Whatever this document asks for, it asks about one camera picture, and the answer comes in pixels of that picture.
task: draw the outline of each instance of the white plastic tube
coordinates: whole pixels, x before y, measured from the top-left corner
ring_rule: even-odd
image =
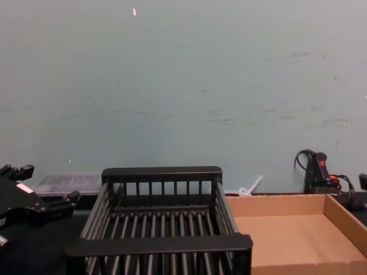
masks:
[[[248,196],[252,196],[252,192],[253,190],[260,184],[260,182],[263,180],[263,176],[260,175],[255,182],[253,183],[253,185],[247,190],[244,187],[241,187],[240,189],[238,189],[237,191],[235,190],[225,190],[224,194],[238,194],[240,197],[248,197]]]

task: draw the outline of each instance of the dish rack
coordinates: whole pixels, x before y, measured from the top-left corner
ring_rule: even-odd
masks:
[[[67,274],[251,274],[219,167],[109,168]]]

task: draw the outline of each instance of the black mechanical clamp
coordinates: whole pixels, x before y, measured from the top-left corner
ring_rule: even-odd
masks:
[[[76,208],[80,194],[74,191],[53,202],[44,202],[32,189],[19,181],[32,177],[34,166],[21,168],[7,164],[0,168],[0,230],[16,223],[35,226],[70,217]],[[0,236],[0,246],[8,241]]]

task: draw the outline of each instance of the table surface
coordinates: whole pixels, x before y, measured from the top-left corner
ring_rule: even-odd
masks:
[[[358,192],[356,196],[367,201],[367,192]],[[352,214],[367,226],[367,210]],[[5,228],[1,234],[11,245],[0,249],[0,274],[65,275],[63,247],[79,237],[86,220],[84,214],[49,223],[40,229],[20,225]]]

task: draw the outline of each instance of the brown cardboard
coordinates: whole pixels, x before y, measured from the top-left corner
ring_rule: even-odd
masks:
[[[252,274],[367,275],[367,228],[332,197],[227,200],[239,231],[254,242]]]

